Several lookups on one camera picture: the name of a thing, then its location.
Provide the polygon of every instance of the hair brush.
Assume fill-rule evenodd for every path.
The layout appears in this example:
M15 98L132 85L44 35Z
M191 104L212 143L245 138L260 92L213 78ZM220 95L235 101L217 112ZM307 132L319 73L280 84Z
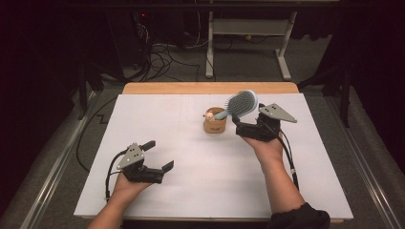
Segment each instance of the hair brush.
M257 95L251 90L241 91L232 95L225 103L226 109L214 117L216 120L222 120L228 115L238 117L253 112L257 107Z

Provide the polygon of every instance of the brush bristles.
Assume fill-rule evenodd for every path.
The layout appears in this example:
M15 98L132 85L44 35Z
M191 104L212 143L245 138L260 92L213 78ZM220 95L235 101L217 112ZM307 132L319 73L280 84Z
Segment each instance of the brush bristles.
M230 97L225 106L232 115L240 116L255 109L255 100L255 95L252 92L243 91Z

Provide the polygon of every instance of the white paper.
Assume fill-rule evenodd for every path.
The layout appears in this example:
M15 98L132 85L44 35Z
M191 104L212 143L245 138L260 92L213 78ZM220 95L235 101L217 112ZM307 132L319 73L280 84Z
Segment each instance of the white paper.
M207 134L204 112L223 107L232 94L120 95L75 215L94 217L105 205L105 178L113 157L133 142L156 140L145 152L149 168L174 160L162 184L154 184L128 208L125 217L148 219L268 219L265 180L252 149L237 135L231 118L225 132ZM300 191L315 209L333 219L352 219L352 211L330 163L302 94L258 94L277 103L298 122L282 121L296 167ZM241 121L255 124L257 110ZM112 176L110 190L116 177Z

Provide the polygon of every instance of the wooden cup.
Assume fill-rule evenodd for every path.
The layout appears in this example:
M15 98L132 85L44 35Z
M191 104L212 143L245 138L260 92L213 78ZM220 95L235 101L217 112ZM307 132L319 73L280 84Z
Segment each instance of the wooden cup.
M206 110L205 113L207 114L210 111L212 112L213 115L216 115L216 114L224 111L224 108L213 107L213 108ZM226 119L227 119L227 117L222 120L211 120L211 121L205 119L203 122L203 129L209 134L223 133L225 131Z

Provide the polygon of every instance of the human arm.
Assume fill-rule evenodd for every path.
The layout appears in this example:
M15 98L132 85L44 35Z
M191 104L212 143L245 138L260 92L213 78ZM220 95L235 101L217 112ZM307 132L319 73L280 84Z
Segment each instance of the human arm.
M248 137L243 137L243 140L253 148L262 166L271 212L283 213L300 208L305 201L284 167L280 141L264 142Z
M283 146L278 139L263 142L248 137L265 175L266 189L272 212L267 229L308 228L326 229L330 226L327 212L313 209L289 177L283 162Z
M131 182L124 174L119 174L113 194L104 208L90 223L88 229L119 228L122 215L127 207L137 198L140 192L151 185L151 183Z

